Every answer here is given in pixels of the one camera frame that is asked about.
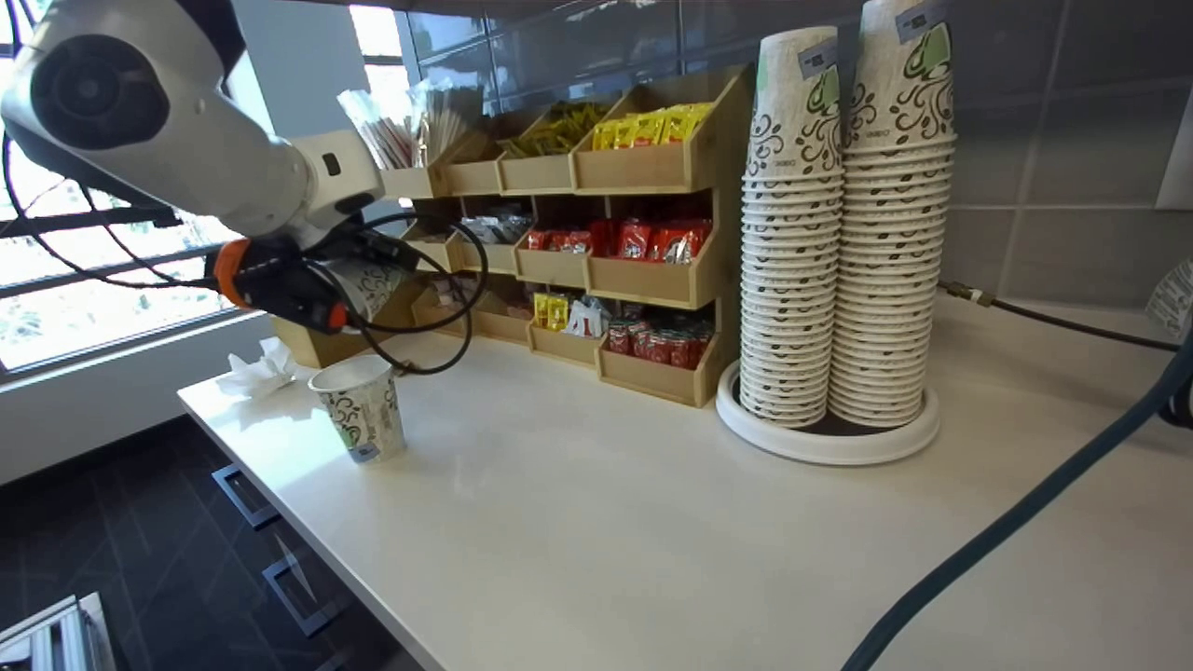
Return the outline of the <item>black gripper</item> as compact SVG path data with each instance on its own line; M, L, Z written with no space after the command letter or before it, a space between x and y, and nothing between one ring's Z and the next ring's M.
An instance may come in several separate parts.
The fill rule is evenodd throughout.
M350 324L347 297L316 263L319 253L288 235L233 240L206 258L206 286L239 308L263 308L314 331L343 331Z

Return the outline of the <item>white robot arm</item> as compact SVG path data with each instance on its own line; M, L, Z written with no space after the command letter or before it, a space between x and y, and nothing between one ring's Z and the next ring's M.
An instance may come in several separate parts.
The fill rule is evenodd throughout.
M340 331L340 267L366 259L381 166L359 129L275 138L223 90L243 35L228 0L47 0L2 90L2 126L50 170L89 170L216 215L233 242L200 283L243 308Z

